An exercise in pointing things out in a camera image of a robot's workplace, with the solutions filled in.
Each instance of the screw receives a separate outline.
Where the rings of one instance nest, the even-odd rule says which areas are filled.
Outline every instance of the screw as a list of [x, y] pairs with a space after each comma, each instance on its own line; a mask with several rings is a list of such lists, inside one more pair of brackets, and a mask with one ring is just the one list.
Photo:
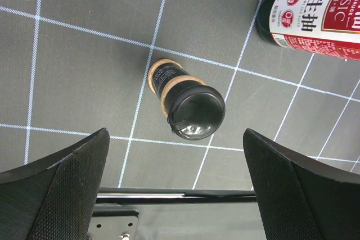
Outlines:
[[130, 240], [130, 234], [124, 233], [122, 236], [120, 236], [121, 240]]

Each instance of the glossy bottle cap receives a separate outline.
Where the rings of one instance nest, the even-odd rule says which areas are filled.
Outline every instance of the glossy bottle cap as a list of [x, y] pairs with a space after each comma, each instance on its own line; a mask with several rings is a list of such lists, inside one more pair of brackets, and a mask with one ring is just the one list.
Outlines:
[[196, 85], [176, 96], [169, 108], [168, 122], [181, 138], [201, 140], [220, 127], [224, 116], [221, 94], [207, 85]]

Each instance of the white grid line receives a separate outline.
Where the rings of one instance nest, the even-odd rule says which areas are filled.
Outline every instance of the white grid line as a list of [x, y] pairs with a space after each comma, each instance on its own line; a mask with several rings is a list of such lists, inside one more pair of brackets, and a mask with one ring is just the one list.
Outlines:
[[135, 126], [136, 126], [136, 121], [137, 121], [138, 113], [139, 113], [139, 110], [140, 110], [140, 104], [141, 104], [141, 100], [142, 100], [142, 95], [143, 95], [144, 88], [145, 88], [145, 85], [146, 85], [146, 82], [147, 82], [147, 73], [148, 73], [149, 68], [150, 68], [151, 57], [152, 57], [152, 53], [153, 53], [153, 51], [154, 51], [154, 45], [155, 45], [155, 42], [156, 42], [156, 37], [157, 37], [157, 35], [158, 35], [158, 31], [159, 31], [159, 27], [160, 27], [160, 22], [161, 22], [161, 17], [162, 17], [162, 15], [163, 15], [163, 11], [164, 11], [165, 2], [166, 2], [166, 0], [161, 0], [160, 10], [159, 10], [159, 14], [158, 14], [158, 18], [157, 18], [156, 26], [155, 26], [155, 31], [154, 31], [154, 35], [153, 35], [153, 37], [152, 37], [152, 42], [151, 42], [151, 46], [150, 46], [150, 52], [149, 52], [149, 54], [148, 54], [148, 58], [147, 58], [147, 62], [146, 62], [146, 67], [145, 67], [145, 72], [144, 72], [144, 76], [143, 76], [142, 83], [141, 83], [139, 98], [138, 98], [138, 102], [137, 102], [137, 104], [136, 104], [136, 109], [135, 109], [133, 124], [132, 124], [131, 130], [130, 130], [130, 136], [129, 136], [128, 146], [127, 146], [126, 153], [125, 153], [125, 158], [124, 158], [124, 162], [123, 162], [123, 167], [122, 167], [121, 173], [120, 173], [120, 179], [119, 179], [118, 188], [120, 188], [120, 187], [122, 186], [122, 182], [123, 182], [123, 178], [124, 178], [124, 172], [125, 172], [126, 164], [127, 164], [128, 157], [129, 157], [129, 151], [130, 151], [130, 147], [131, 147], [131, 141], [132, 141], [132, 137], [133, 137], [134, 130], [135, 130]]
[[177, 56], [182, 56], [182, 57], [187, 57], [187, 58], [190, 58], [190, 59], [198, 60], [198, 61], [205, 62], [205, 63], [208, 63], [208, 64], [212, 64], [212, 65], [216, 65], [216, 66], [220, 66], [220, 67], [226, 67], [226, 68], [232, 69], [232, 70], [236, 69], [236, 67], [231, 66], [231, 65], [226, 65], [226, 64], [224, 64], [224, 63], [220, 63], [220, 62], [216, 62], [216, 61], [204, 59], [204, 58], [201, 58], [201, 57], [191, 56], [191, 55], [188, 55], [188, 54], [186, 54], [186, 53], [176, 52], [176, 51], [169, 50], [169, 49], [165, 49], [165, 48], [161, 48], [161, 47], [158, 47], [158, 46], [154, 46], [154, 49], [155, 49], [155, 50], [158, 50], [158, 51], [166, 52], [166, 53], [172, 53], [173, 55], [177, 55]]
[[9, 13], [12, 13], [12, 14], [16, 14], [16, 15], [20, 15], [20, 16], [35, 19], [35, 15], [29, 14], [27, 12], [13, 10], [12, 8], [7, 8], [7, 7], [0, 6], [0, 11], [6, 11], [6, 12], [9, 12]]
[[[9, 12], [9, 13], [13, 13], [13, 14], [16, 14], [16, 15], [29, 17], [29, 18], [32, 18], [32, 19], [35, 18], [35, 15], [31, 15], [29, 13], [21, 12], [21, 11], [18, 11], [18, 10], [13, 10], [13, 9], [3, 7], [3, 6], [0, 6], [0, 11]], [[56, 21], [56, 20], [53, 20], [53, 19], [45, 18], [45, 17], [40, 17], [40, 21], [44, 21], [44, 22], [47, 22], [49, 24], [63, 26], [65, 28], [71, 28], [71, 29], [74, 29], [74, 30], [79, 30], [79, 31], [82, 31], [82, 32], [85, 32], [85, 33], [90, 33], [90, 34], [93, 34], [93, 35], [98, 35], [98, 36], [109, 38], [109, 39], [118, 40], [118, 41], [125, 42], [125, 43], [138, 45], [138, 46], [141, 46], [141, 47], [151, 48], [150, 44], [138, 42], [136, 40], [131, 40], [131, 39], [115, 36], [115, 35], [110, 35], [110, 34], [107, 34], [107, 33], [99, 32], [99, 31], [96, 31], [96, 30], [88, 29], [88, 28], [83, 28], [81, 26], [67, 24], [65, 22], [60, 22], [60, 21]], [[205, 62], [205, 63], [208, 63], [208, 64], [224, 67], [224, 68], [227, 68], [227, 69], [238, 70], [238, 71], [240, 71], [242, 73], [251, 74], [251, 75], [258, 76], [258, 77], [261, 77], [261, 78], [265, 78], [265, 79], [268, 79], [268, 80], [278, 81], [280, 83], [293, 85], [293, 86], [296, 86], [296, 87], [298, 86], [298, 83], [293, 83], [291, 81], [287, 81], [287, 80], [272, 77], [272, 76], [269, 76], [269, 75], [257, 73], [255, 71], [251, 71], [251, 70], [242, 69], [242, 68], [239, 68], [239, 67], [236, 68], [235, 66], [227, 65], [227, 64], [224, 64], [224, 63], [208, 60], [208, 59], [197, 57], [197, 56], [192, 56], [192, 55], [189, 55], [189, 54], [186, 54], [186, 53], [177, 52], [177, 51], [173, 51], [173, 50], [158, 47], [158, 46], [154, 46], [154, 49], [158, 50], [158, 51], [162, 51], [162, 52], [172, 53], [172, 54], [177, 55], [177, 56], [187, 57], [187, 58], [197, 60], [197, 61], [201, 61], [201, 62]], [[340, 97], [340, 98], [343, 98], [343, 99], [348, 99], [349, 98], [349, 97], [344, 96], [344, 95], [340, 95], [340, 94], [336, 94], [336, 93], [333, 93], [333, 92], [316, 89], [316, 88], [313, 88], [313, 87], [307, 87], [305, 85], [301, 85], [300, 88], [304, 88], [304, 89], [307, 89], [307, 90], [311, 90], [311, 91], [315, 91], [315, 92], [319, 92], [319, 93], [323, 93], [323, 94], [328, 94], [328, 95], [335, 96], [335, 97]], [[352, 98], [351, 100], [356, 101], [356, 102], [360, 102], [360, 99]]]
[[336, 123], [335, 123], [334, 127], [332, 128], [332, 130], [331, 130], [330, 134], [328, 135], [328, 137], [327, 137], [327, 139], [326, 139], [326, 141], [325, 141], [325, 143], [324, 143], [323, 147], [322, 147], [322, 148], [321, 148], [321, 150], [320, 150], [319, 155], [317, 155], [316, 160], [318, 160], [318, 158], [321, 156], [322, 152], [324, 151], [324, 149], [325, 149], [325, 147], [326, 147], [326, 145], [327, 145], [327, 142], [330, 140], [330, 137], [332, 136], [332, 134], [333, 134], [334, 130], [336, 129], [336, 126], [338, 125], [338, 123], [339, 123], [339, 121], [340, 121], [341, 117], [343, 116], [343, 114], [344, 114], [345, 110], [347, 109], [348, 104], [349, 104], [349, 102], [351, 101], [351, 99], [352, 99], [352, 97], [353, 97], [353, 95], [354, 95], [354, 93], [355, 93], [356, 89], [358, 88], [359, 84], [360, 84], [360, 80], [359, 80], [359, 81], [358, 81], [358, 83], [356, 84], [356, 86], [355, 86], [355, 88], [354, 88], [354, 90], [353, 90], [353, 93], [351, 93], [351, 96], [348, 98], [348, 101], [346, 102], [346, 104], [345, 104], [345, 106], [344, 106], [344, 109], [342, 110], [342, 112], [341, 112], [341, 114], [339, 115], [339, 118], [337, 119], [337, 121], [336, 121]]
[[104, 37], [104, 38], [115, 39], [115, 40], [119, 40], [121, 42], [126, 42], [126, 43], [130, 43], [130, 44], [135, 44], [135, 45], [138, 45], [138, 46], [141, 46], [141, 47], [150, 48], [149, 44], [142, 43], [142, 42], [137, 42], [136, 40], [126, 39], [126, 38], [118, 37], [118, 36], [115, 36], [115, 35], [106, 34], [106, 33], [100, 32], [100, 31], [96, 31], [96, 30], [92, 30], [92, 29], [88, 29], [88, 28], [83, 28], [83, 27], [77, 26], [77, 25], [67, 24], [65, 22], [59, 22], [59, 21], [49, 19], [49, 18], [45, 18], [45, 17], [40, 17], [40, 20], [44, 21], [44, 22], [48, 22], [50, 24], [63, 26], [65, 28], [71, 28], [71, 29], [74, 29], [74, 30], [77, 30], [77, 31], [98, 35], [98, 36], [101, 36], [101, 37]]
[[355, 168], [356, 164], [358, 164], [358, 163], [359, 163], [359, 160], [360, 160], [360, 156], [359, 156], [359, 158], [357, 159], [357, 161], [354, 163], [354, 166], [351, 168], [351, 170], [350, 170], [350, 172], [351, 172], [351, 173], [353, 172], [353, 170], [354, 170], [354, 168]]
[[[0, 123], [0, 128], [9, 128], [9, 129], [27, 129], [26, 126], [21, 125], [11, 125], [11, 124], [2, 124]], [[91, 133], [86, 132], [74, 132], [69, 130], [60, 130], [60, 129], [48, 129], [48, 128], [37, 128], [30, 127], [30, 130], [36, 130], [39, 132], [49, 132], [49, 133], [60, 133], [60, 134], [68, 134], [68, 135], [79, 135], [79, 136], [89, 136]], [[123, 140], [128, 141], [129, 137], [122, 136], [110, 136], [110, 139], [115, 140]], [[169, 142], [169, 141], [158, 141], [158, 140], [150, 140], [150, 139], [141, 139], [141, 138], [132, 138], [132, 141], [135, 142], [145, 142], [145, 143], [155, 143], [155, 144], [168, 144], [171, 146], [184, 146], [184, 147], [198, 147], [198, 148], [207, 148], [208, 146], [203, 144], [190, 144], [190, 143], [178, 143], [178, 142]], [[243, 152], [243, 149], [240, 148], [231, 148], [231, 147], [220, 147], [220, 146], [210, 146], [210, 149], [218, 149], [218, 150], [226, 150], [226, 151], [239, 151]], [[316, 159], [316, 156], [308, 156], [312, 159]], [[319, 157], [320, 160], [333, 160], [333, 161], [344, 161], [344, 162], [352, 162], [352, 163], [360, 163], [360, 160], [343, 160], [343, 159], [335, 159], [330, 157]]]
[[300, 82], [299, 82], [299, 84], [298, 84], [298, 87], [296, 88], [296, 91], [295, 91], [295, 93], [294, 93], [294, 95], [293, 95], [293, 97], [292, 97], [292, 99], [291, 99], [291, 101], [290, 101], [290, 104], [289, 104], [289, 106], [288, 106], [288, 108], [287, 108], [287, 110], [286, 110], [286, 113], [285, 113], [285, 115], [283, 116], [283, 119], [282, 119], [282, 121], [281, 121], [281, 124], [280, 124], [280, 126], [279, 126], [279, 129], [277, 130], [276, 135], [275, 135], [275, 137], [274, 137], [274, 142], [276, 141], [276, 139], [277, 139], [277, 137], [278, 137], [278, 135], [279, 135], [279, 133], [280, 133], [280, 130], [281, 130], [281, 128], [282, 128], [282, 126], [283, 126], [283, 124], [284, 124], [284, 122], [285, 122], [285, 119], [286, 119], [287, 115], [289, 114], [289, 111], [290, 111], [290, 109], [291, 109], [291, 107], [292, 107], [292, 105], [293, 105], [293, 103], [294, 103], [295, 97], [296, 97], [296, 95], [298, 94], [298, 91], [299, 91], [299, 89], [300, 89], [300, 86], [301, 86], [301, 84], [302, 84], [302, 82], [303, 82], [303, 80], [304, 80], [304, 78], [305, 78], [306, 73], [308, 72], [308, 69], [309, 69], [310, 64], [311, 64], [311, 62], [313, 61], [313, 59], [314, 59], [314, 54], [311, 55], [310, 60], [309, 60], [309, 62], [308, 62], [308, 65], [306, 66], [306, 69], [305, 69], [305, 71], [304, 71], [304, 73], [303, 73], [303, 76], [301, 77], [301, 80], [300, 80]]
[[40, 11], [41, 11], [41, 0], [36, 0], [36, 14], [35, 14], [35, 27], [34, 27], [33, 53], [31, 56], [30, 91], [29, 91], [29, 104], [28, 104], [28, 120], [26, 123], [24, 164], [27, 164], [29, 161], [30, 126], [32, 124], [32, 115], [33, 115], [34, 84], [35, 84], [35, 72], [36, 72], [36, 58], [38, 53]]
[[[254, 16], [253, 16], [253, 19], [251, 20], [251, 24], [250, 24], [249, 30], [247, 31], [246, 39], [245, 39], [245, 41], [244, 41], [244, 45], [242, 46], [242, 50], [241, 50], [240, 56], [239, 56], [239, 58], [238, 58], [235, 71], [234, 71], [234, 73], [233, 73], [233, 75], [232, 75], [232, 78], [231, 78], [231, 80], [230, 80], [229, 87], [228, 87], [227, 92], [226, 92], [226, 95], [225, 95], [225, 97], [224, 97], [224, 101], [225, 101], [225, 102], [226, 102], [226, 100], [227, 100], [227, 98], [228, 98], [228, 96], [229, 96], [229, 93], [230, 93], [232, 84], [233, 84], [233, 82], [234, 82], [236, 73], [237, 73], [237, 71], [238, 71], [238, 69], [239, 69], [239, 66], [240, 66], [242, 57], [243, 57], [243, 55], [244, 55], [246, 46], [247, 46], [248, 41], [249, 41], [249, 39], [250, 39], [250, 34], [251, 34], [251, 32], [253, 31], [253, 27], [254, 27], [254, 24], [255, 24], [256, 16], [258, 15], [258, 12], [259, 12], [259, 9], [260, 9], [260, 5], [261, 5], [262, 2], [263, 2], [263, 0], [259, 0], [259, 3], [258, 3], [258, 5], [257, 5], [257, 7], [256, 7], [256, 10], [255, 10], [255, 14], [254, 14]], [[206, 151], [205, 151], [205, 153], [204, 153], [204, 157], [202, 158], [202, 161], [201, 161], [199, 170], [197, 171], [197, 175], [196, 175], [195, 181], [194, 181], [194, 183], [193, 183], [193, 185], [192, 185], [192, 189], [195, 189], [196, 184], [197, 184], [197, 181], [199, 180], [199, 177], [200, 177], [201, 171], [202, 171], [202, 169], [203, 169], [203, 166], [204, 166], [206, 157], [208, 156], [209, 148], [210, 148], [210, 146], [211, 146], [211, 143], [213, 142], [214, 135], [215, 135], [215, 133], [214, 133], [213, 135], [211, 135], [211, 137], [210, 137], [209, 144], [208, 144], [208, 146], [207, 146], [207, 148], [206, 148]]]

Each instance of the cutting mat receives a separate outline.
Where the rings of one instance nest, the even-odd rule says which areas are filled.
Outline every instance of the cutting mat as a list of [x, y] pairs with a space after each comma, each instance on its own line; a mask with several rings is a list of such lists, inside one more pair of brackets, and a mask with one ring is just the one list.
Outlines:
[[[360, 63], [262, 42], [259, 1], [0, 0], [0, 171], [107, 127], [107, 187], [249, 190], [246, 128], [360, 173]], [[226, 99], [214, 136], [170, 132], [146, 83], [165, 57]]]

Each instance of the black bottle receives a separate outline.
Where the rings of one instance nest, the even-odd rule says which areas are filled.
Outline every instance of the black bottle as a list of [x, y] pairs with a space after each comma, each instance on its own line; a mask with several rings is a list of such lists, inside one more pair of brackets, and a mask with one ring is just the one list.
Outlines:
[[256, 29], [260, 36], [266, 41], [273, 45], [279, 46], [272, 37], [270, 32], [270, 15], [271, 9], [274, 5], [275, 0], [263, 0], [260, 5], [258, 16], [256, 18]]
[[148, 84], [157, 94], [161, 109], [177, 136], [201, 140], [212, 135], [225, 116], [225, 102], [214, 88], [187, 73], [169, 59], [154, 63], [148, 73]]

